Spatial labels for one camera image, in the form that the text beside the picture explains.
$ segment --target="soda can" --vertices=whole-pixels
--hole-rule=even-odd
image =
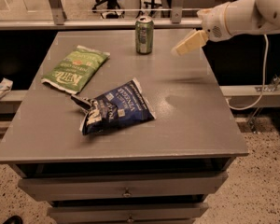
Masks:
[[[136,51],[149,54],[153,45],[153,20],[149,16],[141,16],[135,24]]]

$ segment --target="drawer handle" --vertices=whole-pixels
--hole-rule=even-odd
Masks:
[[[125,189],[125,192],[122,194],[124,198],[131,198],[132,194],[129,192],[129,189]]]
[[[127,219],[127,223],[134,223],[134,220],[132,219],[132,216],[130,216],[129,219]]]

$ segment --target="cord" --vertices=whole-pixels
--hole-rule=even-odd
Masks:
[[[268,49],[269,49],[268,36],[264,35],[264,39],[265,39],[265,51],[264,51],[263,68],[262,68],[262,87],[261,87],[261,93],[260,93],[260,95],[259,95],[259,98],[258,98],[257,101],[254,102],[252,105],[248,105],[248,106],[242,107],[242,108],[233,107],[233,106],[231,106],[230,104],[228,104],[228,106],[229,106],[231,109],[234,109],[234,110],[246,110],[246,109],[248,109],[248,108],[251,108],[251,107],[253,107],[254,105],[256,105],[256,104],[260,101],[260,99],[262,98],[262,96],[263,96],[263,93],[264,93],[264,86],[265,86],[265,73],[266,73],[266,66],[267,66]]]

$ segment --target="terrazzo floor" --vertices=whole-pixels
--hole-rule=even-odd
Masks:
[[[228,170],[229,178],[206,199],[210,208],[195,224],[280,224],[280,128],[274,115],[257,120],[258,134],[246,124],[245,115],[236,115],[249,149],[247,157],[237,158]],[[0,122],[0,141],[4,126]],[[38,203],[17,188],[19,177],[0,165],[0,224],[12,215],[24,224],[55,224],[46,217],[47,203]]]

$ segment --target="blue snack bag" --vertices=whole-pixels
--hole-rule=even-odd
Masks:
[[[94,99],[80,98],[73,94],[71,99],[86,114],[80,130],[86,135],[155,119],[155,113],[141,93],[140,84],[134,78]]]

